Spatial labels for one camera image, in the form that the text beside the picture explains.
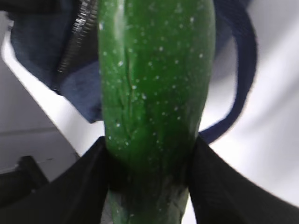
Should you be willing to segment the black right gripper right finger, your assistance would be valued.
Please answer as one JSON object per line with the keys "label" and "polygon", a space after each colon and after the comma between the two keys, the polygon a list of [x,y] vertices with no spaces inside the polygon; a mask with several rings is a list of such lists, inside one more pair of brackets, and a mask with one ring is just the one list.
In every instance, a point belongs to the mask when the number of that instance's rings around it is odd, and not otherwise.
{"label": "black right gripper right finger", "polygon": [[297,224],[298,207],[241,175],[200,137],[196,139],[187,183],[198,224]]}

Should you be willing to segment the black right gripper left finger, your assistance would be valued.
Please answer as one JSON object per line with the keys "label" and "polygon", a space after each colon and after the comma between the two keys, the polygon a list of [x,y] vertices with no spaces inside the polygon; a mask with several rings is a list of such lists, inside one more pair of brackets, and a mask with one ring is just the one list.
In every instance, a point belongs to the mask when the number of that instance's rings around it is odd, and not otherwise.
{"label": "black right gripper left finger", "polygon": [[32,156],[0,174],[2,224],[110,224],[107,192],[112,180],[105,137],[49,181]]}

